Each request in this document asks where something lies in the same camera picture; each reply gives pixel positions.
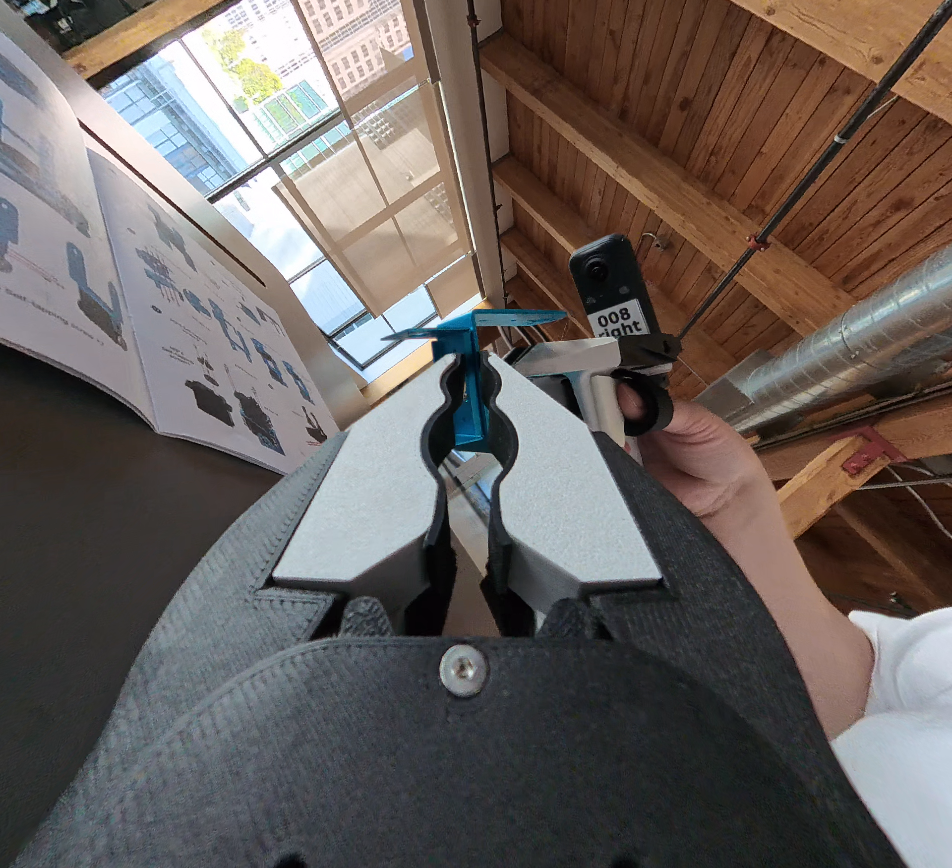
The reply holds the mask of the silver ventilation duct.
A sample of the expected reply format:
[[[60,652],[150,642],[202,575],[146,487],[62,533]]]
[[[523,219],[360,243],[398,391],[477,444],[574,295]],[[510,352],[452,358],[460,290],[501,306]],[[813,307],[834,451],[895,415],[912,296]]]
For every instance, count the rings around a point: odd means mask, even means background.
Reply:
[[[780,356],[756,351],[696,397],[740,433],[787,423],[951,349],[951,247],[851,306]]]

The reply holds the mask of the person's right hand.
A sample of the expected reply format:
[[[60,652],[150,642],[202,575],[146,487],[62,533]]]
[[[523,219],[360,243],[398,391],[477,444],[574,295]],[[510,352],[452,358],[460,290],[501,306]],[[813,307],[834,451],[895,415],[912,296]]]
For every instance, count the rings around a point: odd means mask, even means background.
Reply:
[[[693,401],[675,401],[671,421],[637,440],[643,466],[709,528],[774,514],[767,471],[735,430]]]

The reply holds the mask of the translucent roller shade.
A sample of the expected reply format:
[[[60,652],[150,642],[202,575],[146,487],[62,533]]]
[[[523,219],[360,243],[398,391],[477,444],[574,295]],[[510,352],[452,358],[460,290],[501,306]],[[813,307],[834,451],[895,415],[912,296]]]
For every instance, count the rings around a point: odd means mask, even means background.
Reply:
[[[372,314],[470,254],[427,80],[398,83],[308,142],[272,192]]]

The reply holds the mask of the light grey panel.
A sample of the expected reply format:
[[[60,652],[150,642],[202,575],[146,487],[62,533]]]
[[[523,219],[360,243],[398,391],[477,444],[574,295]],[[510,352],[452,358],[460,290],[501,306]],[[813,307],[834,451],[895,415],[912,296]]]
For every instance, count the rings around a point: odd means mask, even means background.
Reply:
[[[363,377],[336,356],[279,270],[6,3],[1,5],[1,30],[54,84],[93,149],[187,218],[197,230],[193,238],[278,314],[338,427],[361,418],[369,410]]]

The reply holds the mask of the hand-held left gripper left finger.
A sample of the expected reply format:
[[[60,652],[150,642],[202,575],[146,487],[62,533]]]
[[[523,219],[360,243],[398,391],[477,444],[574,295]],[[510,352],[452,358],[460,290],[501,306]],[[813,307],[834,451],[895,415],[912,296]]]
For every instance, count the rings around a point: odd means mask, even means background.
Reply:
[[[446,483],[456,357],[353,424],[272,571],[280,587],[372,597],[407,634],[441,634],[456,579]]]

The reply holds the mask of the person's right forearm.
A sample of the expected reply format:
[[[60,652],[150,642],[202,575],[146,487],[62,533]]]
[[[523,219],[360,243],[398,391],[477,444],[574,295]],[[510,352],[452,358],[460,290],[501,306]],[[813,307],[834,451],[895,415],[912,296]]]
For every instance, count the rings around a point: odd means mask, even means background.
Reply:
[[[863,717],[872,644],[815,584],[790,537],[776,489],[757,460],[702,520],[778,626],[827,737],[839,737]]]

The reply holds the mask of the wide blue metal bracket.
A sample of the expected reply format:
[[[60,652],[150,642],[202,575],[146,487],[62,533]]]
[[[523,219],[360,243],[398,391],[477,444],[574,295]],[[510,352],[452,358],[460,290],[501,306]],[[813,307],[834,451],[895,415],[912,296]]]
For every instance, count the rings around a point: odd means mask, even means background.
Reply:
[[[494,310],[475,309],[443,320],[435,327],[435,359],[452,354],[457,368],[449,381],[453,401],[454,448],[469,453],[489,452],[489,419],[482,395],[482,347],[479,329],[494,324]]]

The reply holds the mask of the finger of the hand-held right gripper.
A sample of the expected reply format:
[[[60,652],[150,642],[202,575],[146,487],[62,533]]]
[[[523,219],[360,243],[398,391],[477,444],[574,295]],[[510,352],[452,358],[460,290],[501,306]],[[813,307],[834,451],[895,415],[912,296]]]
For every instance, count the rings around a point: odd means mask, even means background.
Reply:
[[[524,376],[609,374],[621,366],[618,341],[555,341],[536,343],[513,362]]]

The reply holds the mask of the large window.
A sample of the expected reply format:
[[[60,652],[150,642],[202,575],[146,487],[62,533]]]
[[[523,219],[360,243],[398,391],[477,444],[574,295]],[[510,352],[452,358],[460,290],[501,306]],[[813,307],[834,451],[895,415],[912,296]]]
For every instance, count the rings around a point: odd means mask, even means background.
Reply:
[[[406,79],[429,81],[470,254],[372,314],[272,187],[282,162]],[[435,63],[416,0],[238,0],[115,76],[101,95],[280,272],[331,349],[380,377],[482,297]]]

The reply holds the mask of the black ceiling pipe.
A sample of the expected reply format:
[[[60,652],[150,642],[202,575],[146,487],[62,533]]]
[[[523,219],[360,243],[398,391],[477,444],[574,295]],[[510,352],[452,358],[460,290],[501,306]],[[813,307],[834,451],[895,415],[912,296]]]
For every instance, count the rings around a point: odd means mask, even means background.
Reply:
[[[822,174],[827,171],[829,165],[839,157],[843,148],[851,142],[863,125],[892,102],[891,97],[895,94],[897,83],[911,70],[914,63],[922,56],[925,49],[934,41],[938,33],[946,27],[950,17],[951,0],[943,0],[922,25],[920,31],[903,48],[897,60],[895,60],[887,70],[887,73],[863,98],[857,110],[851,114],[845,124],[834,134],[827,147],[810,165],[803,177],[790,194],[782,201],[776,211],[769,217],[765,225],[757,231],[755,235],[747,239],[743,254],[729,267],[688,319],[686,325],[677,335],[679,340],[686,338],[699,323],[700,319],[708,313],[708,310],[713,304],[720,299],[720,296],[725,292],[728,286],[738,278],[740,273],[744,270],[744,267],[747,266],[755,255],[768,251],[771,246],[771,237],[779,228],[782,221],[787,218]]]

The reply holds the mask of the assembly instruction sheet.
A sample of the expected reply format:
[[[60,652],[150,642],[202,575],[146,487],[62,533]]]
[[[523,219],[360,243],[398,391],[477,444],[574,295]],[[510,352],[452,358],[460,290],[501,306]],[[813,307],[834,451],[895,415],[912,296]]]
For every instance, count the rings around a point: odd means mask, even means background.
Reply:
[[[279,315],[125,170],[1,37],[2,344],[156,433],[280,474],[338,433]]]

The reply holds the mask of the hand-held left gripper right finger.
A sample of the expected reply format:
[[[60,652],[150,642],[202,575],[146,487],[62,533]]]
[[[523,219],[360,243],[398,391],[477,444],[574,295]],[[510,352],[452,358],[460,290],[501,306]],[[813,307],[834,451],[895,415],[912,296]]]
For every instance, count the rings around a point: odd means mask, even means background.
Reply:
[[[483,355],[492,484],[483,596],[501,634],[534,634],[560,600],[662,586],[600,445],[613,446],[511,365]]]

